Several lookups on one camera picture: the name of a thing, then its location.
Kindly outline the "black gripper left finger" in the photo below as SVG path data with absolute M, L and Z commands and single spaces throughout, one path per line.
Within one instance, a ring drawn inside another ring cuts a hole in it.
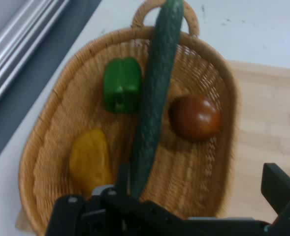
M 131 197 L 129 164 L 119 168 L 116 184 L 84 200 L 78 195 L 59 198 L 47 236 L 179 236 L 184 222 L 157 204 Z

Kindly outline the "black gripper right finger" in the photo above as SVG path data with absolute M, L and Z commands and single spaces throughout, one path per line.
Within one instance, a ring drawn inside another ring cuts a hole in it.
M 277 213 L 269 236 L 290 236 L 290 177 L 275 163 L 263 165 L 261 193 Z

